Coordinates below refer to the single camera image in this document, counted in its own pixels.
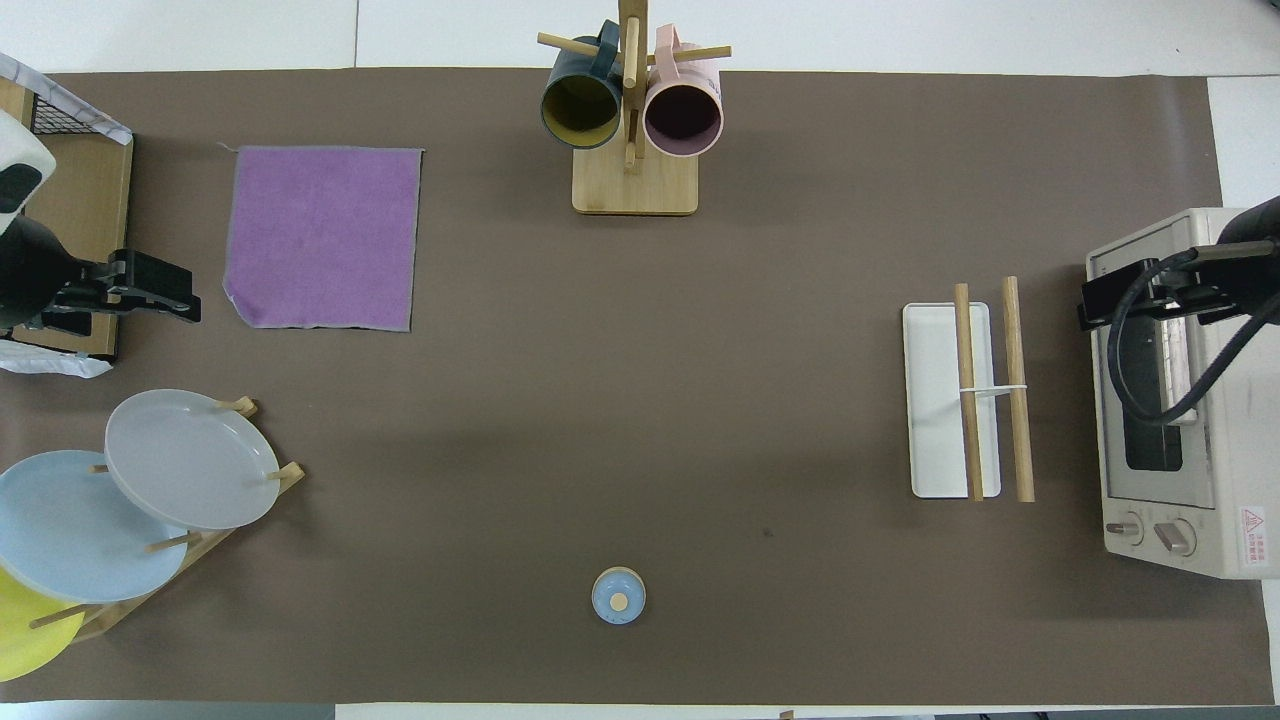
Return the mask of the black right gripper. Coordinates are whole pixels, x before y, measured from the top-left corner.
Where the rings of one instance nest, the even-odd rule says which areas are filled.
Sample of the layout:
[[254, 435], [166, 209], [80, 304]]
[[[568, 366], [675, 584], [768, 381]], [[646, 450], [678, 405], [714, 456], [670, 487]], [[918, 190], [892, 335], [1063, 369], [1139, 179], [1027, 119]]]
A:
[[[1202, 325], [1239, 316], [1242, 311], [1258, 316], [1279, 291], [1279, 196], [1233, 218], [1219, 236], [1217, 246], [1262, 241], [1274, 246], [1270, 255], [1231, 260], [1220, 273], [1219, 287], [1231, 300], [1199, 279], [1193, 258], [1144, 258], [1082, 286], [1078, 327], [1094, 331], [1111, 325], [1119, 316], [1171, 320], [1207, 315], [1199, 320]], [[1128, 295], [1130, 306], [1120, 313], [1119, 305]]]

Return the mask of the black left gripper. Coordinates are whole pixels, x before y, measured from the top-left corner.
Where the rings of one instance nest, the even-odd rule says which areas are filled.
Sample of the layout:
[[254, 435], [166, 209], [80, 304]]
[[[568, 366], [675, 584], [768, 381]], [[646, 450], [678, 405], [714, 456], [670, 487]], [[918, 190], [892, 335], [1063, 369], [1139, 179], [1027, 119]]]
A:
[[[76, 292], [59, 293], [76, 281]], [[136, 250], [115, 250], [105, 263], [72, 256], [45, 225], [18, 215], [1, 238], [1, 328], [45, 311], [45, 328], [91, 336], [95, 315], [160, 313], [183, 322], [201, 318], [192, 273]], [[177, 305], [140, 296], [192, 296]]]

